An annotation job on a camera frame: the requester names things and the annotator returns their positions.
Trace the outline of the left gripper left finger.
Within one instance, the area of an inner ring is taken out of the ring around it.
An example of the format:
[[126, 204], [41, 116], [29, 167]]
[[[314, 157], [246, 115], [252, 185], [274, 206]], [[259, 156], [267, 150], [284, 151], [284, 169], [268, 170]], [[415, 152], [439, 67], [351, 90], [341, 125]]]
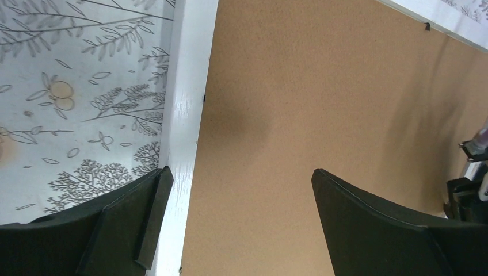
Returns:
[[1, 226], [2, 275], [145, 275], [173, 186], [159, 168], [27, 224]]

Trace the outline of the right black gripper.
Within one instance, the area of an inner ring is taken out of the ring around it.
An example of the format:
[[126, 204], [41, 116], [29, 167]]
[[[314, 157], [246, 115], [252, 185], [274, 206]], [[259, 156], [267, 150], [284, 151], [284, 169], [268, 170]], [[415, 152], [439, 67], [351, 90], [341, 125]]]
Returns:
[[448, 201], [444, 212], [448, 219], [487, 224], [487, 201], [481, 201], [478, 195], [486, 173], [487, 167], [482, 167], [474, 180], [463, 177], [446, 183]]

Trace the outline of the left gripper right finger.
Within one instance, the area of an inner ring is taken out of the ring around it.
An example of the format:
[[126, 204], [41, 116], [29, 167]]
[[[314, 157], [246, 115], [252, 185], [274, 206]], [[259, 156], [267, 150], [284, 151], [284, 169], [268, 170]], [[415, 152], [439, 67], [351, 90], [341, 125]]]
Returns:
[[409, 209], [324, 169], [311, 183], [335, 275], [487, 274], [487, 225]]

